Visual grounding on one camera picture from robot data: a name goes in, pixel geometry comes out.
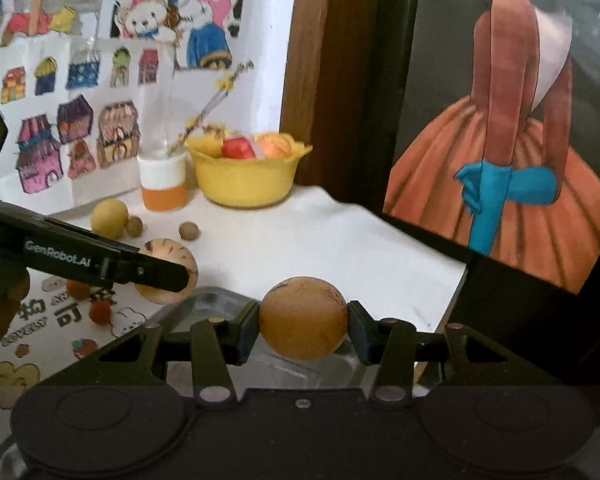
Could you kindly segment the red cherry tomato front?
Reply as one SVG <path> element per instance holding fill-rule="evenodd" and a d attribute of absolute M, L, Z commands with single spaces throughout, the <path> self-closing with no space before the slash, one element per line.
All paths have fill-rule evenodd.
<path fill-rule="evenodd" d="M 112 315 L 111 302 L 108 299 L 95 300 L 91 302 L 88 317 L 98 325 L 105 326 L 110 323 Z"/>

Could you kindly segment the yellow plastic bowl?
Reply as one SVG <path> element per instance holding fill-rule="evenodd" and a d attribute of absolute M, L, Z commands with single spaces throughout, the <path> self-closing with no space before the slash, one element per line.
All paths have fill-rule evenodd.
<path fill-rule="evenodd" d="M 202 194 L 221 206 L 230 208 L 262 208 L 279 203 L 289 194 L 302 157 L 312 148 L 294 140 L 294 152 L 288 158 L 265 158 L 258 144 L 258 134 L 249 136 L 257 157 L 237 160 L 221 156 L 225 138 L 205 134 L 191 136 L 185 146 L 194 161 L 195 176 Z"/>

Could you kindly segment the orange fruit in bowl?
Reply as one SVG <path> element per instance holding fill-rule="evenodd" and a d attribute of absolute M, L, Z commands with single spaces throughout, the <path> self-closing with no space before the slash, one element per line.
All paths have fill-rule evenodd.
<path fill-rule="evenodd" d="M 294 152 L 294 138 L 287 133 L 261 133 L 256 136 L 256 142 L 265 158 L 284 159 Z"/>

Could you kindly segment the brown round fruit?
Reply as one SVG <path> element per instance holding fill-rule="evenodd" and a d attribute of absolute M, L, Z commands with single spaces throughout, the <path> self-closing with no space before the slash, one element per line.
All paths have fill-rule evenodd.
<path fill-rule="evenodd" d="M 329 282 L 310 276 L 287 278 L 260 303 L 260 334 L 278 354 L 312 361 L 340 347 L 348 332 L 348 305 Z"/>

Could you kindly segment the brown longan alone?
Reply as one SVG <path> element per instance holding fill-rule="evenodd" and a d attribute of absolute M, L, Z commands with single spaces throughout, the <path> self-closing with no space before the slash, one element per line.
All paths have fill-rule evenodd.
<path fill-rule="evenodd" d="M 186 221 L 181 223 L 178 227 L 178 235 L 182 240 L 187 240 L 188 242 L 196 240 L 200 237 L 200 234 L 199 226 L 197 226 L 195 222 Z"/>

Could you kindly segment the brown longan near lemon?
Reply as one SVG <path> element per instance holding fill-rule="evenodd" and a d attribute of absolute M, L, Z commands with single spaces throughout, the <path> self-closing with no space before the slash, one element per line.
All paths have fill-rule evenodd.
<path fill-rule="evenodd" d="M 125 225 L 125 232 L 129 237 L 140 237 L 143 234 L 144 224 L 140 217 L 131 216 Z"/>

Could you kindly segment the painting of orange dress woman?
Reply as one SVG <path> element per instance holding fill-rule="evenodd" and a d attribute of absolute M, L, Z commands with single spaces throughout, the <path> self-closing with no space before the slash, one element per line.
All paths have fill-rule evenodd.
<path fill-rule="evenodd" d="M 417 0 L 386 214 L 580 292 L 600 256 L 600 0 Z"/>

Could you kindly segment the orange white jar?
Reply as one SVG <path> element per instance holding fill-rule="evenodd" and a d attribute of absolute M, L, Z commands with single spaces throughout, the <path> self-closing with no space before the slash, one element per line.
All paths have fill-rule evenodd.
<path fill-rule="evenodd" d="M 170 211 L 187 200 L 186 155 L 155 152 L 137 156 L 140 194 L 146 209 Z"/>

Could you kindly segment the girl with bear drawing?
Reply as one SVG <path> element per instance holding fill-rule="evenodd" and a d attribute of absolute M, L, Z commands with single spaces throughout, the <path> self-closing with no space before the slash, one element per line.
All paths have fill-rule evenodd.
<path fill-rule="evenodd" d="M 225 70 L 244 0 L 102 0 L 98 34 L 154 40 L 175 49 L 180 70 Z"/>

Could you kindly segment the small orange kumquat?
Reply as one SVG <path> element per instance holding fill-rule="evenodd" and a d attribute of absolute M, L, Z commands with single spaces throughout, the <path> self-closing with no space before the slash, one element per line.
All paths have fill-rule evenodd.
<path fill-rule="evenodd" d="M 91 296 L 91 286 L 79 281 L 68 280 L 66 283 L 66 292 L 68 296 L 76 301 L 87 300 Z"/>

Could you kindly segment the red packaged item in bowl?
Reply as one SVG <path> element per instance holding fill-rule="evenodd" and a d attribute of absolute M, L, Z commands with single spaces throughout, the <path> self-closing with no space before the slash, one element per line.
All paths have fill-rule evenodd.
<path fill-rule="evenodd" d="M 249 136 L 232 134 L 223 139 L 221 156 L 228 159 L 245 160 L 256 158 L 257 153 Z"/>

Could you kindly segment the tan striped round fruit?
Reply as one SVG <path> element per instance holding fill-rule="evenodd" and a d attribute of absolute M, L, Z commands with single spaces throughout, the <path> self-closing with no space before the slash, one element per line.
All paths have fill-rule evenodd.
<path fill-rule="evenodd" d="M 136 284 L 135 289 L 152 304 L 167 306 L 185 300 L 198 284 L 197 261 L 187 247 L 170 238 L 148 240 L 140 248 L 144 256 L 159 260 L 145 274 L 150 284 Z"/>

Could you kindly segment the white printed tablecloth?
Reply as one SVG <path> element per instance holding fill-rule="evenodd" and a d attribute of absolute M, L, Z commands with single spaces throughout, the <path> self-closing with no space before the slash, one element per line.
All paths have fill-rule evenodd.
<path fill-rule="evenodd" d="M 218 286 L 260 300 L 293 276 L 328 281 L 347 300 L 358 300 L 373 318 L 400 318 L 422 332 L 436 330 L 463 286 L 464 263 L 436 252 L 360 206 L 343 205 L 322 188 L 297 186 L 283 203 L 239 210 L 209 202 L 201 192 L 170 212 L 145 209 L 140 194 L 122 196 L 140 217 L 142 246 L 178 238 L 186 221 L 200 237 L 187 243 L 200 286 Z M 81 359 L 75 344 L 102 347 L 159 311 L 134 286 L 114 288 L 114 318 L 98 326 L 88 302 L 74 302 L 56 278 L 31 271 L 29 295 L 0 343 L 0 444 L 9 434 L 12 404 L 34 378 L 45 379 Z"/>

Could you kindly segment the yellow lemon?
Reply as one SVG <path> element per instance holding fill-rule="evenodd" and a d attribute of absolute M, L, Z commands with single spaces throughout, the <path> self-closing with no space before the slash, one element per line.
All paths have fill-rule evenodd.
<path fill-rule="evenodd" d="M 122 237 L 129 220 L 128 207 L 117 198 L 102 200 L 91 214 L 91 230 L 94 234 L 118 240 Z"/>

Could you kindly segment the wooden door frame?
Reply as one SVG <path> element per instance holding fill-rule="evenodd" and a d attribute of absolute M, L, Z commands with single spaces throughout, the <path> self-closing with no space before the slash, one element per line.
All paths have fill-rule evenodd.
<path fill-rule="evenodd" d="M 297 182 L 346 192 L 378 0 L 294 0 L 280 130 L 313 146 Z"/>

